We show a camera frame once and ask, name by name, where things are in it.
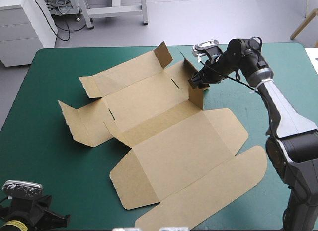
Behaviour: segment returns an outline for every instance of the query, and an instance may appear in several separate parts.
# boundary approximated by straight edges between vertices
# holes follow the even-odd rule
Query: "white cabinet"
[[[36,1],[57,33],[44,0]],[[0,0],[0,60],[5,66],[30,64],[38,50],[54,48],[55,41],[34,0]]]

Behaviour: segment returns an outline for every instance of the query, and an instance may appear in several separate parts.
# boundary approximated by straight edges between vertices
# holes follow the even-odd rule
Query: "robotic arm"
[[[318,215],[318,130],[299,115],[273,82],[274,73],[261,54],[262,40],[233,39],[225,52],[212,40],[193,46],[193,55],[208,56],[204,67],[189,80],[193,88],[232,79],[239,69],[268,110],[266,152],[282,181],[291,189],[283,214],[284,231],[312,231]]]

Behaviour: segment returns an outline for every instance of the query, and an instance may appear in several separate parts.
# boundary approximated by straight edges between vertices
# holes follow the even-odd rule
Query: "white cable tie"
[[[201,62],[201,56],[206,56],[207,54],[205,54],[205,53],[199,53],[198,54],[198,63],[200,63]]]
[[[271,78],[262,80],[262,81],[255,87],[255,89],[254,89],[253,91],[251,91],[250,93],[251,93],[251,94],[252,94],[252,93],[256,93],[256,91],[258,91],[257,89],[258,89],[262,84],[267,83],[267,82],[270,82],[270,81],[274,81],[274,80],[272,80]]]

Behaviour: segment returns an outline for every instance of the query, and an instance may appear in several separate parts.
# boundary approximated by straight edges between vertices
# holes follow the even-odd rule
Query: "cardboard slot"
[[[173,81],[173,79],[171,79],[171,81],[174,83],[174,85],[175,85],[178,89],[180,89],[179,86]]]
[[[113,113],[110,111],[110,109],[108,109],[108,111],[110,112],[111,116],[113,117],[114,121],[116,120]]]

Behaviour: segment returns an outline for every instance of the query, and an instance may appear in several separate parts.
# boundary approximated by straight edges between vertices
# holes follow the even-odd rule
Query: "wooden chair leg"
[[[290,36],[290,39],[293,40],[307,25],[313,20],[315,17],[318,17],[318,8],[312,10],[312,12],[308,15],[308,17],[300,24],[300,26],[294,31],[294,33]]]

